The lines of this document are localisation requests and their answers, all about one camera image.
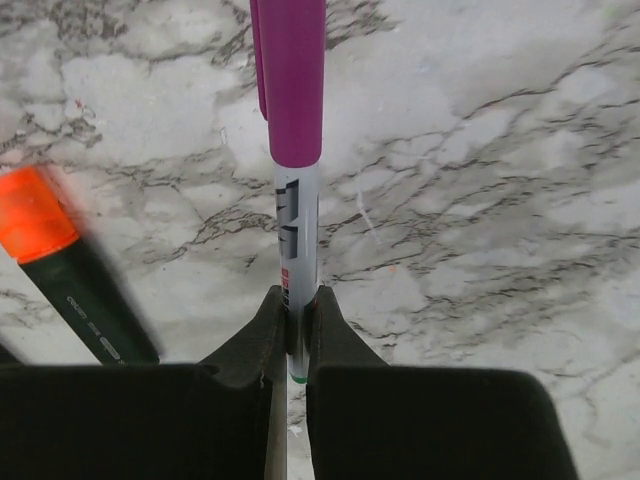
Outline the black orange highlighter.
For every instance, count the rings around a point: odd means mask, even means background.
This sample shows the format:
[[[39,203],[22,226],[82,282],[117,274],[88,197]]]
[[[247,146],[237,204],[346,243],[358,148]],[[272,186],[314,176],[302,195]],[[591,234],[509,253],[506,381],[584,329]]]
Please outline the black orange highlighter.
[[[15,261],[98,361],[157,364],[159,354],[140,320],[78,233],[77,241],[58,252],[25,264]]]

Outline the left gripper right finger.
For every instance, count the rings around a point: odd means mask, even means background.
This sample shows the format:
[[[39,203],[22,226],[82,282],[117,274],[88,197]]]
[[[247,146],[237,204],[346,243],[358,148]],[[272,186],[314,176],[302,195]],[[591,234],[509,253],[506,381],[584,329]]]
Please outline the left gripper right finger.
[[[391,366],[317,293],[306,387],[319,479],[574,479],[553,401],[533,375]]]

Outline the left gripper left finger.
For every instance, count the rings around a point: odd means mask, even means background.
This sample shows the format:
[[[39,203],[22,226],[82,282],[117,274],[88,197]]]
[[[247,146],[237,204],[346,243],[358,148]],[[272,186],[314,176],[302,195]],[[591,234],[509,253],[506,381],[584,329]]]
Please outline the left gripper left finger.
[[[196,363],[1,371],[5,479],[283,479],[281,293]]]

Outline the purple pen cap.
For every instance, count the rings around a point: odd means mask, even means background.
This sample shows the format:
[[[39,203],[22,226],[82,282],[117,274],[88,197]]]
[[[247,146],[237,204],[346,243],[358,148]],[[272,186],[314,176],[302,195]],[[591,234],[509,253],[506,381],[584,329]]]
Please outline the purple pen cap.
[[[274,161],[288,168],[321,155],[326,2],[250,3],[259,107]]]

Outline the orange highlighter cap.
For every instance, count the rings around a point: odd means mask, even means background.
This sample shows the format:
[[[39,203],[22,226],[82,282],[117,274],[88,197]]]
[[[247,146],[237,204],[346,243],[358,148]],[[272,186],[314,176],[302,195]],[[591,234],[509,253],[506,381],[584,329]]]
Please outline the orange highlighter cap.
[[[34,167],[1,175],[1,246],[19,264],[40,260],[80,238],[58,197]]]

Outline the thin white green pen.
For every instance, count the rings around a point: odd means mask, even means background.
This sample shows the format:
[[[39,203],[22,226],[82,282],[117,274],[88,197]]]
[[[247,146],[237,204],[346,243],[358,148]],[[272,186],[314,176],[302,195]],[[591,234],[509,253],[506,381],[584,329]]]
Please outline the thin white green pen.
[[[275,171],[276,218],[280,253],[281,299],[292,379],[307,381],[311,310],[318,289],[319,169],[278,165]]]

